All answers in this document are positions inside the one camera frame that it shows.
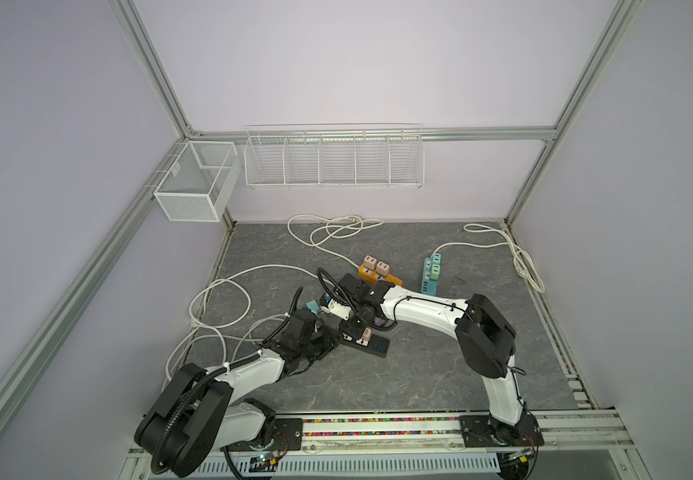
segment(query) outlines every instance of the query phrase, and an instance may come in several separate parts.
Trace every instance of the robotic arm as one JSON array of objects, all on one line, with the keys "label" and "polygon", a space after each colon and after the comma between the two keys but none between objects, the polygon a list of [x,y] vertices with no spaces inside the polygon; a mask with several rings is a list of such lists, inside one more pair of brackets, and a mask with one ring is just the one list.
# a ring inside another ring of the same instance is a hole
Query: robotic arm
[{"label": "robotic arm", "polygon": [[[317,272],[326,290],[320,305],[342,319],[339,331],[324,325],[310,310],[296,310],[299,290],[288,319],[260,344],[255,354],[207,370],[194,363],[181,367],[134,437],[152,454],[154,473],[170,469],[184,477],[202,463],[212,448],[239,441],[269,446],[274,410],[253,398],[229,407],[232,402],[259,386],[303,373],[339,341],[386,356],[389,340],[373,331],[390,330],[400,320],[456,338],[469,368],[482,376],[489,415],[468,416],[471,422],[463,426],[467,446],[543,444],[536,419],[519,396],[514,375],[515,330],[485,296],[447,299],[386,281],[367,283],[351,274],[337,283],[324,270]],[[333,290],[323,274],[330,279]],[[308,365],[300,370],[302,359]]]}]

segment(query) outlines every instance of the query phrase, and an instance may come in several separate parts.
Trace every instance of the gray marble tabletop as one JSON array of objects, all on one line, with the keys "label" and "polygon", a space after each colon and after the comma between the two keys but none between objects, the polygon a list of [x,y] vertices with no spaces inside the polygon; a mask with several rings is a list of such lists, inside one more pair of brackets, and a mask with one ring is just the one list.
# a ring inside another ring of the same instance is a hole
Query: gray marble tabletop
[{"label": "gray marble tabletop", "polygon": [[[294,224],[292,228],[298,236],[308,239],[317,226]],[[459,223],[384,224],[350,238],[329,240],[323,246],[358,264],[365,255],[374,256],[390,264],[390,273],[402,279],[403,286],[418,291],[424,258],[438,245],[457,241],[492,244],[503,240],[493,233],[467,233],[462,226]],[[509,248],[449,246],[441,253],[437,294],[469,298],[473,293],[482,293],[517,330],[515,360],[516,365],[528,373],[518,378],[528,408],[576,408],[528,287],[515,273]],[[289,264],[310,272],[322,266],[337,279],[347,272],[357,274],[351,264],[341,258],[296,241],[284,224],[238,224],[219,277],[225,278],[261,264]],[[281,268],[256,270],[237,277],[236,282],[252,299],[247,317],[222,330],[236,336],[243,335],[255,320],[284,312],[297,286],[304,287],[300,298],[302,305],[319,298],[322,293],[316,279]],[[245,308],[245,295],[224,284],[210,296],[203,321],[220,325],[236,319]],[[335,320],[331,318],[328,323],[337,326]],[[263,337],[276,325],[276,322],[266,323],[254,337]],[[483,382],[463,361],[455,339],[409,323],[401,323],[396,329],[381,334],[391,340],[386,359],[339,346],[308,372],[263,386],[249,396],[278,412],[488,408]],[[227,345],[231,357],[236,342],[228,340]],[[239,356],[253,349],[252,344],[245,343]],[[198,341],[189,355],[189,360],[200,366],[216,365],[220,359],[221,346],[216,339]]]}]

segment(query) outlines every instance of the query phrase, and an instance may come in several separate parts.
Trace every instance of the wire shelf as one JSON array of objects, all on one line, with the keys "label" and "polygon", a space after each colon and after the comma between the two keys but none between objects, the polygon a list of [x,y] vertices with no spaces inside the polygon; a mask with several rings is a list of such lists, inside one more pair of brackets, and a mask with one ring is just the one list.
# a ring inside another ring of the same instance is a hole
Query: wire shelf
[{"label": "wire shelf", "polygon": [[169,220],[220,222],[240,169],[233,142],[189,140],[154,196]]},{"label": "wire shelf", "polygon": [[290,126],[247,128],[248,186],[366,188],[421,187],[424,183],[418,125],[363,129],[318,125],[295,134],[275,131],[282,127]]}]

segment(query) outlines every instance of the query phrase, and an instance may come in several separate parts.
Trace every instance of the black mounting plate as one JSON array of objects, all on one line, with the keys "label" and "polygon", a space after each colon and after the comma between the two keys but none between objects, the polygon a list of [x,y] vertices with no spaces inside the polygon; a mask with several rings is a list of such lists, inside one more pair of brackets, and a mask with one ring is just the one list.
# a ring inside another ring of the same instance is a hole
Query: black mounting plate
[{"label": "black mounting plate", "polygon": [[[462,415],[459,417],[461,423],[461,436],[464,438],[465,447],[501,447],[505,446],[502,442],[495,440],[494,428],[489,424],[490,415]],[[544,436],[533,415],[525,415],[515,426],[519,432],[517,435],[510,436],[508,441],[510,447],[530,447],[544,445]]]},{"label": "black mounting plate", "polygon": [[[270,450],[279,450],[282,452],[290,439],[288,451],[301,450],[301,438],[303,436],[303,419],[302,418],[275,418],[272,433],[272,445],[269,448],[264,448],[265,452]],[[287,438],[275,433],[284,433]],[[231,452],[259,452],[258,448],[254,448],[248,442],[237,442],[227,445]]]}]

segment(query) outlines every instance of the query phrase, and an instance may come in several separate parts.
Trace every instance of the white mesh basket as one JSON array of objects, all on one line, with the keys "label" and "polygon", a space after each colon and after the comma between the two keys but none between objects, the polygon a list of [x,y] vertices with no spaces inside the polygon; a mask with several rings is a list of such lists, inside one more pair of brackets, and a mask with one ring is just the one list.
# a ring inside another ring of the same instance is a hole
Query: white mesh basket
[{"label": "white mesh basket", "polygon": [[254,128],[248,128],[245,148],[245,180],[250,187],[421,187],[424,183],[420,127],[252,134]]},{"label": "white mesh basket", "polygon": [[170,220],[219,222],[240,168],[234,143],[190,140],[154,196]]}]

